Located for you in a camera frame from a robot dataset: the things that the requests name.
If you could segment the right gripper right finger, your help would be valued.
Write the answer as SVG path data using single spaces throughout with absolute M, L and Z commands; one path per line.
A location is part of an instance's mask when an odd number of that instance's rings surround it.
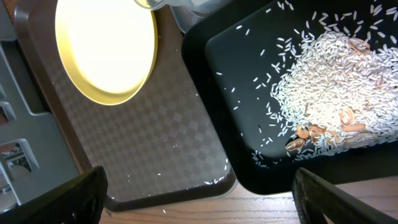
M 300 223 L 397 223 L 302 167 L 295 173 L 292 194 Z

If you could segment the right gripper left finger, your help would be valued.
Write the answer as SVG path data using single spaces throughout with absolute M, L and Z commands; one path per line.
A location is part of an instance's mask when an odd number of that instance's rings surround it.
M 96 166 L 55 189 L 1 214 L 1 224 L 99 223 L 108 181 Z

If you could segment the yellow plate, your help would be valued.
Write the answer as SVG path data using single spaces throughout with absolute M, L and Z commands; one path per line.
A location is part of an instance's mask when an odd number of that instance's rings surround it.
M 101 105 L 130 100 L 154 69 L 155 15 L 131 0 L 58 0 L 55 37 L 69 79 Z

